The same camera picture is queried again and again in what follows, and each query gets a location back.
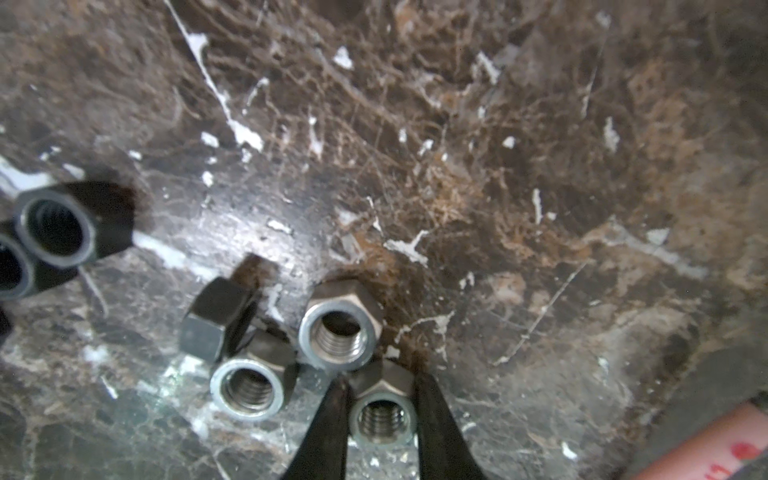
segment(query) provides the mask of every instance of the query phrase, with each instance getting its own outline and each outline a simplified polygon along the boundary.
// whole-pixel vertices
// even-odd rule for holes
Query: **hex nut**
[[[55,268],[27,250],[19,241],[12,221],[0,223],[0,300],[35,295],[77,275],[76,268]]]
[[[16,233],[46,263],[77,266],[132,244],[134,209],[125,190],[107,182],[76,182],[22,192]]]
[[[231,356],[255,312],[251,290],[232,280],[215,278],[181,320],[179,349],[209,363]]]
[[[379,304],[359,281],[322,283],[299,325],[299,347],[318,368],[356,370],[376,350],[382,318]]]
[[[354,403],[349,434],[361,446],[408,444],[416,431],[414,376],[389,360],[371,362],[349,378]]]
[[[289,344],[257,330],[234,357],[210,378],[214,403],[234,419],[260,422],[278,413],[296,385],[296,352]]]

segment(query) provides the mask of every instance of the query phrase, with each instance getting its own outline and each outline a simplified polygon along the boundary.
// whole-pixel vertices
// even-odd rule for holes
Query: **pink cylindrical object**
[[[710,423],[634,480],[724,480],[768,448],[768,415],[748,402]]]

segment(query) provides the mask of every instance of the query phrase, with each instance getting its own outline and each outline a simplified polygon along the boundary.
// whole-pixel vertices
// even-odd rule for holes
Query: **red spot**
[[[734,443],[730,446],[731,454],[741,460],[752,460],[760,456],[760,450],[755,445],[746,442]]]

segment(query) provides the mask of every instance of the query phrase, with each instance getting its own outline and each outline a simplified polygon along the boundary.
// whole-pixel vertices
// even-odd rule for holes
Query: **steel hex nut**
[[[77,182],[22,192],[16,233],[46,263],[80,265],[131,246],[134,210],[125,190],[107,182]]]
[[[355,370],[370,361],[382,332],[382,311],[357,280],[320,284],[299,326],[299,346],[315,366]]]
[[[296,385],[296,352],[262,330],[210,378],[214,403],[234,419],[260,422],[278,413]]]
[[[349,433],[361,446],[393,447],[411,441],[416,431],[414,376],[389,360],[371,362],[349,377],[355,402]]]
[[[60,270],[41,261],[22,245],[10,220],[0,223],[0,300],[34,295],[77,274],[76,268]]]
[[[179,349],[209,363],[230,356],[256,311],[253,292],[215,278],[197,295],[181,320]]]

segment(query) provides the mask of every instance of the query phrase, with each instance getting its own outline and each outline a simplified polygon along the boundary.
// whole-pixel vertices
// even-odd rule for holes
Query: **threaded hole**
[[[323,315],[313,329],[315,344],[321,356],[330,361],[352,362],[366,348],[366,335],[355,317],[345,312]]]
[[[272,383],[255,370],[239,369],[230,373],[222,385],[223,397],[236,410],[263,412],[272,405]]]
[[[13,290],[21,282],[21,263],[11,249],[0,243],[0,290]]]
[[[27,214],[27,231],[45,251],[69,257],[83,244],[83,229],[78,218],[53,200],[33,203]]]
[[[358,423],[360,434],[371,443],[392,443],[408,428],[405,410],[389,400],[376,400],[364,406]]]

